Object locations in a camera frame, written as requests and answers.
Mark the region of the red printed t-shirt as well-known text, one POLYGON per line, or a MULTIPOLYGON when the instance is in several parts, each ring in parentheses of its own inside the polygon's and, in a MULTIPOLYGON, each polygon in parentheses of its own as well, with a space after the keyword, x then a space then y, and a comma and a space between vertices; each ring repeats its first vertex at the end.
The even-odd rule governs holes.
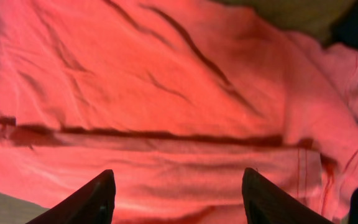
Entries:
POLYGON ((328 218, 358 188, 358 51, 211 1, 0 1, 0 193, 114 171, 116 223, 245 223, 251 167, 328 218))

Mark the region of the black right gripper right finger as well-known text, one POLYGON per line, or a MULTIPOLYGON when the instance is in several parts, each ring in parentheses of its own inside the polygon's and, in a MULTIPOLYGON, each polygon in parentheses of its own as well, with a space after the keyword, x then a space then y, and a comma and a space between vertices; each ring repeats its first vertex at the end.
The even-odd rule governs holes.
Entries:
POLYGON ((248 224, 333 224, 252 168, 244 171, 242 197, 248 224))

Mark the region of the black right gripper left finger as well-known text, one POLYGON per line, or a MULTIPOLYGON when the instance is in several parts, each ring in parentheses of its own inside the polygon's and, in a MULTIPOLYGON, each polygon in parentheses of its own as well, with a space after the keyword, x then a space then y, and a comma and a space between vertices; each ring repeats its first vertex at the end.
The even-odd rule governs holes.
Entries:
POLYGON ((114 172, 107 169, 26 224, 111 224, 115 196, 114 172))

